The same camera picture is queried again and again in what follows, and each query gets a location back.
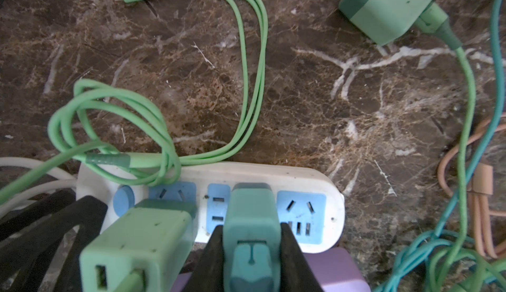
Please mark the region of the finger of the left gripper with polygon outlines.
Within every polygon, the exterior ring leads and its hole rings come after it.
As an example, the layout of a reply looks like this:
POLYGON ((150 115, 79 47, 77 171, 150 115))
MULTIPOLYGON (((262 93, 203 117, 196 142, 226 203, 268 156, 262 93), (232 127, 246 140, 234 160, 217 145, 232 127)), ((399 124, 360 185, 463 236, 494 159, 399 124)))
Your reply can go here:
POLYGON ((1 241, 41 218, 63 210, 75 201, 75 197, 75 191, 70 189, 60 190, 31 204, 29 207, 22 210, 21 213, 16 213, 8 217, 1 222, 1 241))
POLYGON ((78 227, 54 291, 81 291, 79 256, 99 235, 107 210, 102 201, 86 196, 1 241, 1 285, 12 281, 1 290, 38 291, 64 236, 78 227))

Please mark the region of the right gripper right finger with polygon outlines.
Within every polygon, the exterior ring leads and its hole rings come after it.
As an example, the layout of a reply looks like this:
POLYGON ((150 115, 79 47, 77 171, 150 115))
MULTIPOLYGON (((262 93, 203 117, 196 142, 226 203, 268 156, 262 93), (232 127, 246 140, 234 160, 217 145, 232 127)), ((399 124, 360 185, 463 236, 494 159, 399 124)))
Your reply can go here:
POLYGON ((323 292, 288 223, 281 223, 280 291, 323 292))

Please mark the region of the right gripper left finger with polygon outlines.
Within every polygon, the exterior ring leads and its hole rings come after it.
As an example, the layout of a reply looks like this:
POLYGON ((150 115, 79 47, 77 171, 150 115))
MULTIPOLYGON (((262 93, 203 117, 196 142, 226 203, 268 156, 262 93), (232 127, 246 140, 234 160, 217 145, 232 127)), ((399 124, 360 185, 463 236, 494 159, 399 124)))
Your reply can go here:
POLYGON ((224 292, 224 255, 223 226, 217 226, 182 292, 224 292))

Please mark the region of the teal charger plug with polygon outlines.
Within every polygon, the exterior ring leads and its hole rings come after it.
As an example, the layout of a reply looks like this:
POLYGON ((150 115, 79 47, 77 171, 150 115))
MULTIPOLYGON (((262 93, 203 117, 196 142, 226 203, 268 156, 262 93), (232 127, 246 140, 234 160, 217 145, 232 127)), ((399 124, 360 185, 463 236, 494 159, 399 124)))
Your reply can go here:
POLYGON ((279 291, 281 223, 269 185, 234 186, 222 239, 225 291, 279 291))

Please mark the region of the light green charger plug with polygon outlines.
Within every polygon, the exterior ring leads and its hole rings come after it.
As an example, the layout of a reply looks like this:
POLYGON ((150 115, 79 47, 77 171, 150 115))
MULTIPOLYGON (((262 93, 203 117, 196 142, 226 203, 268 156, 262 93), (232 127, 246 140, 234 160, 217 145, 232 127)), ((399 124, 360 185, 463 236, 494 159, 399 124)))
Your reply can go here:
POLYGON ((146 199, 80 254, 83 291, 170 291, 198 231, 191 202, 146 199))

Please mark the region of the white blue power strip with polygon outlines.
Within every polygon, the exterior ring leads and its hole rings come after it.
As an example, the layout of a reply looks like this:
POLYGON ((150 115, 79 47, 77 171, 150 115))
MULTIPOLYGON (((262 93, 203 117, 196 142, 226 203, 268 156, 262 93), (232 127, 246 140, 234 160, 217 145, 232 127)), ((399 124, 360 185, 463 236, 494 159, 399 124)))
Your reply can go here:
POLYGON ((198 209, 196 242, 207 243, 224 223, 231 192, 239 183, 270 187, 280 222, 291 226, 303 252, 324 252, 341 237, 345 197, 323 173, 303 167, 223 161, 185 167, 177 182, 148 187, 115 183, 81 165, 76 197, 92 196, 108 205, 103 229, 147 198, 193 203, 198 209))

